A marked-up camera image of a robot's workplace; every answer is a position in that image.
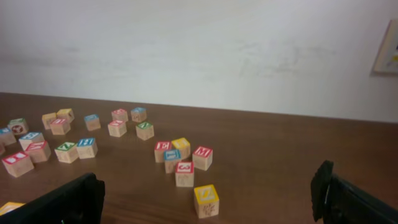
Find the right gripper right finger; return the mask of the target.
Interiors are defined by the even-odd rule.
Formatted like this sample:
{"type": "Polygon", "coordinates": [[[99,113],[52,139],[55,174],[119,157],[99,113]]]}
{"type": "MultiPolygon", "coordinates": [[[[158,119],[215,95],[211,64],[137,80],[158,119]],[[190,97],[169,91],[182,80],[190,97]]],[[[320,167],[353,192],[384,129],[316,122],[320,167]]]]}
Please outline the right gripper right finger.
{"type": "Polygon", "coordinates": [[[313,219],[323,223],[397,223],[397,210],[333,173],[325,160],[311,183],[313,219]]]}

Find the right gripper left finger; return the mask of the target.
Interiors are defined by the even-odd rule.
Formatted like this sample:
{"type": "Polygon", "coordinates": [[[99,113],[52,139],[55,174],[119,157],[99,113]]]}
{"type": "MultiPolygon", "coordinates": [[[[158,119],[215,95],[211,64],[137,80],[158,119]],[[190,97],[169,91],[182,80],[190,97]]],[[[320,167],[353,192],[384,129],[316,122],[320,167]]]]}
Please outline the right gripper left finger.
{"type": "Polygon", "coordinates": [[[105,182],[87,173],[1,216],[2,224],[100,223],[105,182]]]}

